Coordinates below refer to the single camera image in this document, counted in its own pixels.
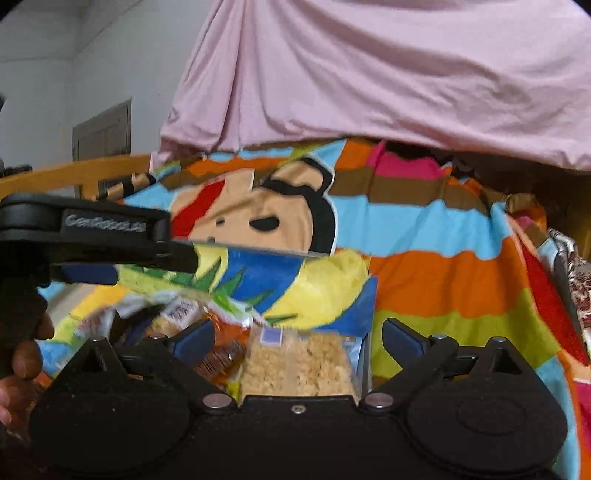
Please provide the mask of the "left hand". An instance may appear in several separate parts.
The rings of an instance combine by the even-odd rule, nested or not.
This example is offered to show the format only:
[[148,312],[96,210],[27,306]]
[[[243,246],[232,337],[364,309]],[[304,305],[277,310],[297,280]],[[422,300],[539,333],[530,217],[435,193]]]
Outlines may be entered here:
[[36,340],[53,337],[51,318],[44,313],[37,324],[34,337],[22,340],[12,357],[11,376],[1,380],[1,423],[9,429],[19,429],[27,423],[29,407],[34,396],[34,379],[42,370],[42,356]]

